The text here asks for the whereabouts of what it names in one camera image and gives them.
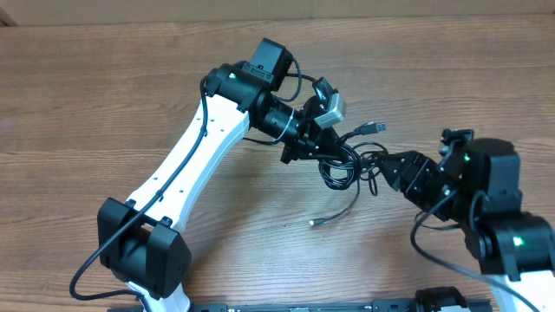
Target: wood grain surface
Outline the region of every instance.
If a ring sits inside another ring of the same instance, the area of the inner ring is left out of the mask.
[[[555,224],[555,16],[157,23],[0,29],[0,310],[102,311],[132,298],[78,302],[69,280],[97,246],[96,213],[124,200],[166,157],[199,103],[199,80],[248,60],[264,36],[349,103],[345,133],[369,120],[392,152],[439,159],[444,127],[512,141],[524,209]],[[280,95],[294,91],[288,80]],[[293,105],[311,96],[308,86]],[[264,139],[251,130],[249,136]],[[488,287],[411,248],[418,210],[378,179],[346,218],[310,228],[353,198],[312,161],[240,142],[202,192],[184,235],[195,302],[366,302],[457,286]],[[459,232],[422,246],[477,270]],[[96,263],[82,293],[124,287]]]

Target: green indicator light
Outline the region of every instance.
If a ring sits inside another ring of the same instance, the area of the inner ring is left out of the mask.
[[[524,241],[522,240],[521,237],[513,237],[513,243],[517,247],[524,245]]]

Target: cable connector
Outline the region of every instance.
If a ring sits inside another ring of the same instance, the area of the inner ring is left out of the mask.
[[[355,131],[353,131],[354,134],[360,134],[360,135],[366,135],[366,134],[374,134],[374,133],[379,133],[381,131],[385,131],[387,130],[387,127],[385,126],[385,123],[381,122],[381,123],[375,123],[374,121],[371,121],[369,123],[366,123],[360,127],[358,127],[357,129],[355,129]]]
[[[323,218],[316,218],[314,220],[311,220],[309,222],[309,224],[312,225],[312,226],[319,226],[319,225],[324,224],[325,222],[326,222],[326,220],[324,220]]]

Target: wooden tabletop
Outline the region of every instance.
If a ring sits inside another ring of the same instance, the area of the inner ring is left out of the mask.
[[[166,157],[198,106],[199,80],[249,60],[265,36],[341,90],[349,106],[339,133],[386,122],[368,139],[436,160],[444,127],[512,141],[523,208],[555,224],[554,29],[553,15],[0,29],[0,310],[133,303],[69,296],[69,280],[98,247],[96,213]],[[288,80],[279,94],[294,87]],[[293,106],[312,93],[305,85]],[[314,161],[280,163],[281,148],[239,142],[202,192],[184,235],[194,257],[185,290],[196,303],[366,302],[447,285],[491,296],[416,254],[408,235],[419,210],[381,177],[378,197],[364,187],[349,216],[309,227],[356,189],[328,189]],[[462,239],[418,238],[477,270]],[[78,291],[122,287],[96,263]]]

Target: led light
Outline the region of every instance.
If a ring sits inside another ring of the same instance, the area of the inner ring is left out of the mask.
[[[522,240],[521,237],[513,237],[513,243],[517,247],[524,245],[524,241]]]

